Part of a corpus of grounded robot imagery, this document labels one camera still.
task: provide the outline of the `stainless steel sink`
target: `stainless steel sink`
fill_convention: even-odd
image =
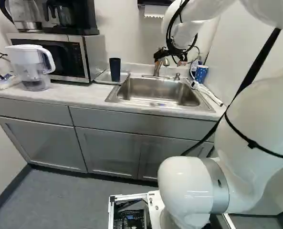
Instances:
[[[105,101],[214,112],[203,96],[191,89],[186,79],[174,81],[168,78],[131,76],[122,86],[115,86]]]

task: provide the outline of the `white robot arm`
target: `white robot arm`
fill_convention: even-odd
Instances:
[[[184,0],[175,0],[170,5],[162,21],[162,34],[167,33],[173,15],[184,2]],[[201,26],[222,14],[234,2],[235,0],[188,1],[180,14],[181,16],[176,18],[172,27],[171,36],[173,37],[174,46],[178,49],[187,49]]]
[[[163,33],[180,2],[176,0],[166,12]],[[218,16],[232,2],[188,1],[181,13],[183,23],[176,18],[171,31],[173,45],[186,49],[199,24]],[[283,29],[283,0],[241,2],[254,17]],[[253,208],[270,178],[283,168],[283,68],[274,75],[279,77],[251,84],[233,101],[215,133],[218,158],[178,156],[161,164],[158,185],[165,211],[181,229],[202,228],[210,213]]]

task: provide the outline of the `faucet handle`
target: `faucet handle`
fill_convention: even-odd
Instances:
[[[175,74],[174,80],[180,80],[180,73],[176,73],[176,74]]]

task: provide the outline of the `floor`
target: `floor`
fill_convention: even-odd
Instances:
[[[0,209],[0,229],[106,229],[110,195],[156,189],[32,170]]]

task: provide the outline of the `cabinet door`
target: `cabinet door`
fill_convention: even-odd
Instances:
[[[88,172],[137,178],[140,135],[76,127]]]
[[[144,136],[138,178],[156,180],[160,164],[168,157],[179,156],[197,141],[175,139],[157,136]],[[204,143],[191,151],[188,156],[206,157],[213,147],[213,143]]]
[[[87,172],[73,127],[4,117],[0,124],[27,162]]]

